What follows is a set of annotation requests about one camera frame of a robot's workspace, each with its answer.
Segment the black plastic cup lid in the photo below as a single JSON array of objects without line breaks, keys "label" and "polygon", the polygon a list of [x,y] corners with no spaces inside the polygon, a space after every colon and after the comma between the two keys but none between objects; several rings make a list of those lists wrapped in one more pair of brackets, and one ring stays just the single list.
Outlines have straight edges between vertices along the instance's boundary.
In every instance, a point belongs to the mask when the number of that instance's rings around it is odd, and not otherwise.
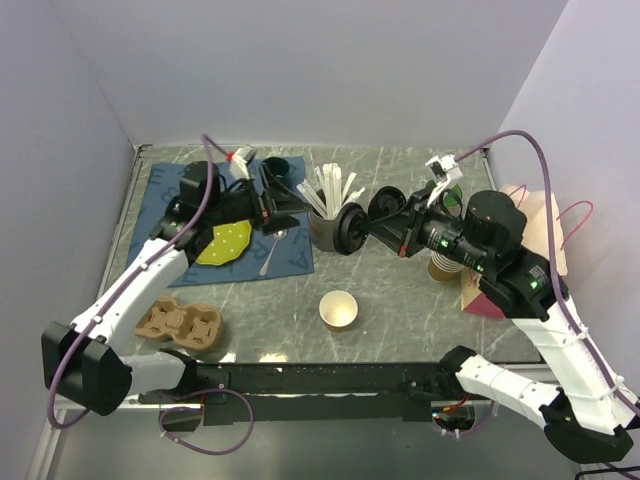
[{"label": "black plastic cup lid", "polygon": [[340,210],[333,232],[335,251],[344,256],[358,251],[369,234],[370,219],[357,203],[349,202]]}]

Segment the brown paper coffee cup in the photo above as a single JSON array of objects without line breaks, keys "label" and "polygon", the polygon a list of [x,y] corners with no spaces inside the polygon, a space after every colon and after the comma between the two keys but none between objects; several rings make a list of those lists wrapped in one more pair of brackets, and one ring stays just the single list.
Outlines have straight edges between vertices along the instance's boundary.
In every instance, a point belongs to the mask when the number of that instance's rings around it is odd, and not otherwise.
[{"label": "brown paper coffee cup", "polygon": [[327,329],[344,331],[355,323],[359,308],[357,301],[350,293],[334,290],[322,297],[318,311]]}]

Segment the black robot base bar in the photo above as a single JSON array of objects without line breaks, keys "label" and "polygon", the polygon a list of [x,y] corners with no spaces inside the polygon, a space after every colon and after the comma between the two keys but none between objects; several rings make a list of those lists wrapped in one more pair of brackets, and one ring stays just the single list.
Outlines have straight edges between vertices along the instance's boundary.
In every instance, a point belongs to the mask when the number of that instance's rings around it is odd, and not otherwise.
[{"label": "black robot base bar", "polygon": [[457,380],[432,362],[417,363],[200,363],[188,390],[138,396],[142,405],[204,404],[206,426],[245,420],[249,401],[257,421],[400,418],[429,422],[432,404],[465,396]]}]

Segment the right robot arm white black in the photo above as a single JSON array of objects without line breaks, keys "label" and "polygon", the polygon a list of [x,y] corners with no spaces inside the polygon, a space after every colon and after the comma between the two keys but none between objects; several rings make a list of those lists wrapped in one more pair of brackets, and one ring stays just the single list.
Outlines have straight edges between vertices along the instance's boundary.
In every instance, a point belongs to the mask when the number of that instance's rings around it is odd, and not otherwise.
[{"label": "right robot arm white black", "polygon": [[526,216],[506,194],[473,194],[463,216],[427,204],[418,191],[363,226],[401,258],[427,248],[480,276],[482,293],[534,344],[557,380],[540,383],[456,347],[440,361],[439,391],[489,398],[538,425],[549,442],[579,464],[618,462],[633,446],[639,399],[599,357],[562,280],[549,261],[522,246]]}]

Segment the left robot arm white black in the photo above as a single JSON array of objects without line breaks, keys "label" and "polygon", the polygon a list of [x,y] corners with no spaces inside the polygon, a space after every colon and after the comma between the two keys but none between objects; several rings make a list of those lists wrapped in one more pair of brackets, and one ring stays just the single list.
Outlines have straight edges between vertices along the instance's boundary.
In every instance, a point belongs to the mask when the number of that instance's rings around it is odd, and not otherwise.
[{"label": "left robot arm white black", "polygon": [[160,351],[126,356],[122,349],[160,293],[185,273],[213,240],[218,225],[247,221],[264,234],[299,226],[311,207],[267,168],[224,188],[211,161],[189,164],[177,195],[138,257],[112,286],[70,324],[51,323],[41,337],[47,415],[62,395],[106,416],[130,395],[164,390],[174,401],[198,389],[195,360]]}]

